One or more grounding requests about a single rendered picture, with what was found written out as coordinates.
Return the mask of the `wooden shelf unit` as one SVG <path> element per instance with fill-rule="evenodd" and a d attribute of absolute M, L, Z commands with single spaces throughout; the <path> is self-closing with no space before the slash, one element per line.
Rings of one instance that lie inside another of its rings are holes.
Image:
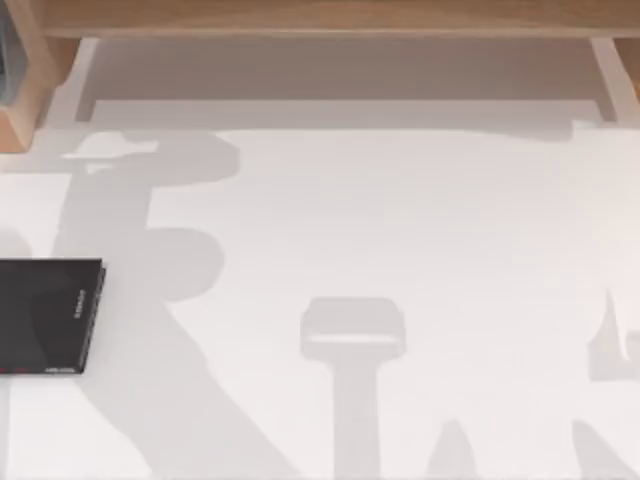
<path fill-rule="evenodd" d="M 610 37 L 640 100 L 640 0 L 0 0 L 26 54 L 0 152 L 29 149 L 86 37 Z"/>

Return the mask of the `black book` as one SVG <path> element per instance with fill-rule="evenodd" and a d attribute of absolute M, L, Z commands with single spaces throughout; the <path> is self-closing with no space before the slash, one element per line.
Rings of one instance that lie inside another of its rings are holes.
<path fill-rule="evenodd" d="M 98 258 L 0 259 L 0 375 L 82 374 L 105 277 Z"/>

